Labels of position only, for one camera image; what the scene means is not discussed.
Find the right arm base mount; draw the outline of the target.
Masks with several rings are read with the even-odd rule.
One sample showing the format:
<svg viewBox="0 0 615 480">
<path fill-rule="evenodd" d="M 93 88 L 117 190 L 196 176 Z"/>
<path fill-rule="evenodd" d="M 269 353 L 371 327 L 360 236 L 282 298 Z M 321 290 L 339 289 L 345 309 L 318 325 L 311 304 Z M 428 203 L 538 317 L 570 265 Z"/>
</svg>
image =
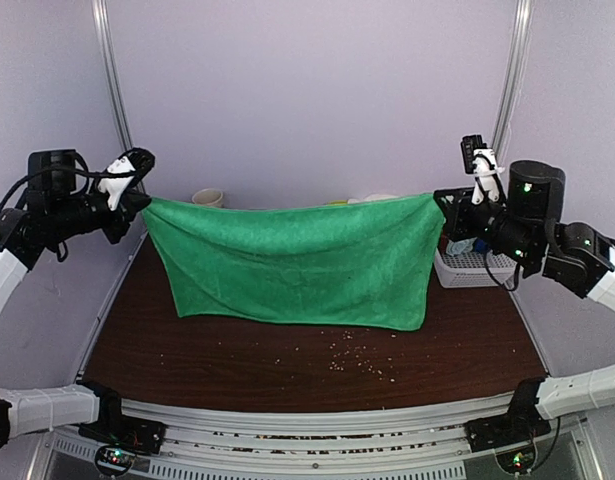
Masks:
<svg viewBox="0 0 615 480">
<path fill-rule="evenodd" d="M 546 420 L 528 420 L 498 415 L 475 419 L 464 425 L 466 438 L 473 453 L 501 449 L 510 445 L 531 443 L 536 437 L 551 432 Z"/>
</svg>

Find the left aluminium frame post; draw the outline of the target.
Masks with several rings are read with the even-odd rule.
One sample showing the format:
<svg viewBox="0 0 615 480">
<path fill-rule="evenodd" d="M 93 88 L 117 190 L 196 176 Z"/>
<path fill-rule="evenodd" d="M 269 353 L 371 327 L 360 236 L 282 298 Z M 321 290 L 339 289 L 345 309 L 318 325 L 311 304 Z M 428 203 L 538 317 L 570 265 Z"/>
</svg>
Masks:
<svg viewBox="0 0 615 480">
<path fill-rule="evenodd" d="M 91 5 L 94 29 L 99 44 L 108 95 L 111 103 L 112 119 L 114 121 L 120 146 L 123 148 L 124 153 L 138 146 L 134 144 L 132 139 L 125 103 L 121 92 L 120 78 L 109 23 L 108 2 L 103 0 L 94 0 L 91 2 Z M 148 195 L 144 186 L 144 178 L 138 185 L 130 188 L 124 194 L 143 193 Z"/>
</svg>

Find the white cream towel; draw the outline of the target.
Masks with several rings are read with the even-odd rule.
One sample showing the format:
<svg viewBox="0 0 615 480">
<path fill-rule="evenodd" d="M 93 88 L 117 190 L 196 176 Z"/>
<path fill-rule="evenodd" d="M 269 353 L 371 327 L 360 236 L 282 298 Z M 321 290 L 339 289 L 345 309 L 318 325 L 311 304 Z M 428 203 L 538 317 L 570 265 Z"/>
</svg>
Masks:
<svg viewBox="0 0 615 480">
<path fill-rule="evenodd" d="M 348 205 L 353 204 L 361 204 L 361 203 L 369 203 L 369 202 L 378 202 L 378 201 L 387 201 L 397 199 L 398 195 L 392 194 L 370 194 L 363 198 L 350 198 L 347 200 Z"/>
</svg>

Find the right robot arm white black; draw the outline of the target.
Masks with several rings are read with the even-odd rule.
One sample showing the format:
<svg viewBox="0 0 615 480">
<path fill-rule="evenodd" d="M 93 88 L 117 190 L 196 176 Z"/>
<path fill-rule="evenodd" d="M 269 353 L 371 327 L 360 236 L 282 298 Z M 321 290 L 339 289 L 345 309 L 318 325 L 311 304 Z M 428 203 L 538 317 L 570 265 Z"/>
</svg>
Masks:
<svg viewBox="0 0 615 480">
<path fill-rule="evenodd" d="M 482 184 L 437 190 L 433 198 L 452 241 L 478 238 L 521 269 L 555 281 L 615 312 L 615 240 L 586 223 L 560 218 L 566 175 L 534 160 L 511 163 L 505 199 L 490 200 Z M 466 423 L 473 450 L 523 442 L 550 432 L 570 413 L 615 405 L 615 364 L 568 377 L 522 381 L 501 415 Z"/>
</svg>

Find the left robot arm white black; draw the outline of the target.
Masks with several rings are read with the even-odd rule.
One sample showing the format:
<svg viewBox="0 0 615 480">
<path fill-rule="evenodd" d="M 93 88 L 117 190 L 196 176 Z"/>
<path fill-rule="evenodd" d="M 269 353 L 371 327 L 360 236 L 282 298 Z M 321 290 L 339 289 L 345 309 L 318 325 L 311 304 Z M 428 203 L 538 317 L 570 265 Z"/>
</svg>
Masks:
<svg viewBox="0 0 615 480">
<path fill-rule="evenodd" d="M 154 165 L 154 155 L 143 148 L 126 151 L 100 172 L 74 149 L 31 153 L 27 175 L 0 202 L 0 316 L 44 252 L 64 262 L 67 241 L 94 231 L 119 243 L 151 202 L 138 185 Z M 110 444 L 135 437 L 120 395 L 96 382 L 0 388 L 0 450 L 18 436 L 64 425 L 93 429 Z"/>
</svg>

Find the right aluminium frame post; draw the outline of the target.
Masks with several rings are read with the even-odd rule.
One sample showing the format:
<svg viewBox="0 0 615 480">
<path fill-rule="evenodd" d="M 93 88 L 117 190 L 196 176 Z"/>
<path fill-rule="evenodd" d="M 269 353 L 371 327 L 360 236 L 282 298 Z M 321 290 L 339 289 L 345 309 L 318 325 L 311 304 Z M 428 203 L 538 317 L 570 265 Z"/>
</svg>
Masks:
<svg viewBox="0 0 615 480">
<path fill-rule="evenodd" d="M 533 1 L 518 0 L 505 78 L 492 138 L 493 150 L 499 161 L 502 161 L 505 157 L 506 144 L 511 135 L 511 120 L 521 93 L 530 44 L 532 16 Z"/>
</svg>

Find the patterned ceramic mug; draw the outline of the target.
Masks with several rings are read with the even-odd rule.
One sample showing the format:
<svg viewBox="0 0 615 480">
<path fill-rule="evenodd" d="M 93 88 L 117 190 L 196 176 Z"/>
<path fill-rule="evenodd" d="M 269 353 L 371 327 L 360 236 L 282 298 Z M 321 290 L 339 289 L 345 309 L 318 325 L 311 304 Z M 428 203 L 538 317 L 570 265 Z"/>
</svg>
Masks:
<svg viewBox="0 0 615 480">
<path fill-rule="evenodd" d="M 204 207 L 222 208 L 224 205 L 224 192 L 215 188 L 202 189 L 192 195 L 191 202 L 194 205 Z"/>
</svg>

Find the green microfiber towel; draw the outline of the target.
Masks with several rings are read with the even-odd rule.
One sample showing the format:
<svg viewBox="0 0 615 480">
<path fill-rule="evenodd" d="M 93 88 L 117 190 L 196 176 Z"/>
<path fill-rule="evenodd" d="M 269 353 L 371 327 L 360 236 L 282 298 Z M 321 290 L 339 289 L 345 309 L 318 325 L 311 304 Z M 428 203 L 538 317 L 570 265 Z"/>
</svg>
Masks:
<svg viewBox="0 0 615 480">
<path fill-rule="evenodd" d="M 428 194 L 288 210 L 144 210 L 181 317 L 415 331 L 443 215 Z"/>
</svg>

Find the aluminium frame post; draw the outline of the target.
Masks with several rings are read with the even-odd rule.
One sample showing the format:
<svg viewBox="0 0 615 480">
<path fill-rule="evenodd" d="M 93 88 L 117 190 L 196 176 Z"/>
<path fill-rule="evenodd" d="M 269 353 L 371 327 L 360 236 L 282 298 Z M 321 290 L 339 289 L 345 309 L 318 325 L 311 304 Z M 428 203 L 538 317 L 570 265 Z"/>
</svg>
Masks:
<svg viewBox="0 0 615 480">
<path fill-rule="evenodd" d="M 125 103 L 121 92 L 120 78 L 109 23 L 108 2 L 103 0 L 94 0 L 91 2 L 91 5 L 94 29 L 99 44 L 108 95 L 111 103 L 112 119 L 114 121 L 120 146 L 123 148 L 124 153 L 138 146 L 134 144 L 132 139 Z M 144 178 L 138 185 L 130 188 L 124 194 L 143 193 L 148 195 L 144 186 Z"/>
<path fill-rule="evenodd" d="M 521 93 L 530 44 L 532 16 L 533 1 L 518 0 L 505 78 L 492 138 L 493 150 L 499 161 L 502 161 L 505 157 L 506 144 L 511 135 L 511 120 Z"/>
</svg>

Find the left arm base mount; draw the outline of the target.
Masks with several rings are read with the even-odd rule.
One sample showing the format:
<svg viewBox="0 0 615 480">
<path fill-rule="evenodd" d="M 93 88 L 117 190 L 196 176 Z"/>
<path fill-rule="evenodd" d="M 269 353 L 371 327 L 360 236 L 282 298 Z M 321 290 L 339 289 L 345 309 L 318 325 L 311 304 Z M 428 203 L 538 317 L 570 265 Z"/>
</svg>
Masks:
<svg viewBox="0 0 615 480">
<path fill-rule="evenodd" d="M 117 445 L 141 455 L 159 454 L 165 432 L 166 425 L 162 422 L 137 417 L 126 417 L 120 427 L 111 427 L 102 422 L 78 426 L 78 434 L 85 438 Z"/>
</svg>

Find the aluminium front rail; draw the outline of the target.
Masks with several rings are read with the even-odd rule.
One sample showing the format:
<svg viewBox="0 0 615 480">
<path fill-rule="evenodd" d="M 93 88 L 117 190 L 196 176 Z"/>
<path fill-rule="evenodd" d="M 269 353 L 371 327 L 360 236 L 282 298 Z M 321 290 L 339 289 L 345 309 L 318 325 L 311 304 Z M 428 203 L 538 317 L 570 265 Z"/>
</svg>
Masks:
<svg viewBox="0 0 615 480">
<path fill-rule="evenodd" d="M 532 479 L 600 479 L 585 424 L 574 415 L 543 437 L 475 452 L 469 420 L 503 413 L 509 395 L 389 410 L 243 413 L 127 400 L 126 414 L 165 425 L 159 454 L 129 479 L 507 479 L 501 462 L 535 448 Z"/>
</svg>

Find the rolled dark blue towel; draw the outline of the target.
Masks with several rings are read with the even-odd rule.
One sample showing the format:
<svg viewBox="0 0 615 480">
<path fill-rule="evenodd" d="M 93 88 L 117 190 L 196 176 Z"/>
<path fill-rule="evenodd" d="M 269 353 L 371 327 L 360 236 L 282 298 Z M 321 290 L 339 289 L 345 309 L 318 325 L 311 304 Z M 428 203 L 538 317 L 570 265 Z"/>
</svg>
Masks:
<svg viewBox="0 0 615 480">
<path fill-rule="evenodd" d="M 477 239 L 474 242 L 474 246 L 473 246 L 473 250 L 474 251 L 479 252 L 479 253 L 484 253 L 488 249 L 489 249 L 489 245 L 485 241 L 483 241 L 481 239 Z"/>
</svg>

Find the white plastic basket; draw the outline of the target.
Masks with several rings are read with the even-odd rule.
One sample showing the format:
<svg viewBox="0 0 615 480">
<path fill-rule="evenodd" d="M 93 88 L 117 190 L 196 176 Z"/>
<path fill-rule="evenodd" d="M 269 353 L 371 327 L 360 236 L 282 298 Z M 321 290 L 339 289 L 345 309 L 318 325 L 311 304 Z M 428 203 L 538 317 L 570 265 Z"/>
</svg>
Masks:
<svg viewBox="0 0 615 480">
<path fill-rule="evenodd" d="M 460 256 L 445 253 L 449 239 L 442 234 L 434 257 L 434 268 L 442 287 L 481 288 L 512 284 L 516 263 L 503 254 L 494 255 L 490 248 Z"/>
</svg>

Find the rolled light blue towel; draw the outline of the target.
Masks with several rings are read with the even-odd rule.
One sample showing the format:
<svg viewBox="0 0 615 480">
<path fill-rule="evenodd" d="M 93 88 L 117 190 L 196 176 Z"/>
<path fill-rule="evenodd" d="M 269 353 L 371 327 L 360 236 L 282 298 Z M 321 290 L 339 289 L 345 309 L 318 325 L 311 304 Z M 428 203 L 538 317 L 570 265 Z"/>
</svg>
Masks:
<svg viewBox="0 0 615 480">
<path fill-rule="evenodd" d="M 449 240 L 445 249 L 445 253 L 452 257 L 471 253 L 474 248 L 474 243 L 475 238 L 459 241 Z"/>
</svg>

